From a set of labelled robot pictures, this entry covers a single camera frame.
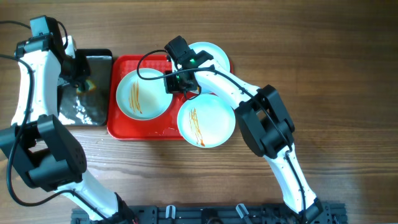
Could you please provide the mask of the white plate with sauce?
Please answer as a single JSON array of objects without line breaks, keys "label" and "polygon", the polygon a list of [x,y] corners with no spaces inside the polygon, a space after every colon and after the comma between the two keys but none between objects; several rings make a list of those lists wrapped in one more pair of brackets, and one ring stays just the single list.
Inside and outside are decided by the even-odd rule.
[{"label": "white plate with sauce", "polygon": [[196,147],[222,145],[231,137],[235,125],[232,107],[212,94],[186,101],[177,115],[179,133],[186,142]]}]

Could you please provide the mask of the green yellow sponge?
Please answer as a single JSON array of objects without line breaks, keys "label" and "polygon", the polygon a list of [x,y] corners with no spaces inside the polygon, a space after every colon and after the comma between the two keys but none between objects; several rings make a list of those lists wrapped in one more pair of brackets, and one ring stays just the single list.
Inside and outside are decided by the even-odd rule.
[{"label": "green yellow sponge", "polygon": [[85,80],[76,89],[78,95],[86,94],[96,90],[96,85],[91,80]]}]

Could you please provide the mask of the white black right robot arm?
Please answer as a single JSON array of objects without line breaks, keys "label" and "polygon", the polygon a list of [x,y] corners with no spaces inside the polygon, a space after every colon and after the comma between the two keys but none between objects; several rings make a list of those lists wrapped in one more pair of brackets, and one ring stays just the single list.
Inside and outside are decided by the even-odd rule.
[{"label": "white black right robot arm", "polygon": [[205,50],[195,52],[177,36],[164,47],[174,72],[165,78],[168,92],[204,88],[225,100],[236,116],[244,142],[271,167],[284,203],[302,223],[311,223],[323,211],[309,187],[295,153],[295,126],[278,91],[271,85],[260,88],[225,70]]}]

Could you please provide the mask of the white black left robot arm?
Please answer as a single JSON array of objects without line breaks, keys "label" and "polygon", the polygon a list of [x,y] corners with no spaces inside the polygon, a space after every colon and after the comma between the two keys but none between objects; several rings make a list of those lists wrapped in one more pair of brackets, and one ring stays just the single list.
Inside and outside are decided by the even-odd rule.
[{"label": "white black left robot arm", "polygon": [[19,100],[11,126],[1,131],[9,195],[26,206],[12,186],[16,171],[28,187],[40,188],[50,198],[69,198],[93,223],[137,223],[125,201],[88,171],[81,144],[58,119],[60,85],[90,88],[84,52],[75,48],[64,25],[52,17],[31,19],[29,29],[31,37],[19,42],[11,57],[21,71]]}]

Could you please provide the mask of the small white plate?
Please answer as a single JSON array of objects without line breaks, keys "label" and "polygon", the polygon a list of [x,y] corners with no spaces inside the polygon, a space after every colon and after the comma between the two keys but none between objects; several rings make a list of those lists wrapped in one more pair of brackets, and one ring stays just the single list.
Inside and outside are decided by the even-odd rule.
[{"label": "small white plate", "polygon": [[202,50],[208,52],[226,71],[231,72],[233,70],[229,57],[219,46],[210,42],[195,42],[188,46],[190,49],[193,49],[195,53],[199,53]]}]

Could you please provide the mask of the large white plate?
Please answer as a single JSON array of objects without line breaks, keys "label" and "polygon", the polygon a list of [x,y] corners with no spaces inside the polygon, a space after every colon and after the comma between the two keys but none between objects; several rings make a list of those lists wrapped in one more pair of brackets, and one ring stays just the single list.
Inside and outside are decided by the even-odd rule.
[{"label": "large white plate", "polygon": [[141,68],[122,78],[116,90],[116,102],[123,114],[140,121],[162,115],[173,99],[165,90],[162,75],[153,68]]}]

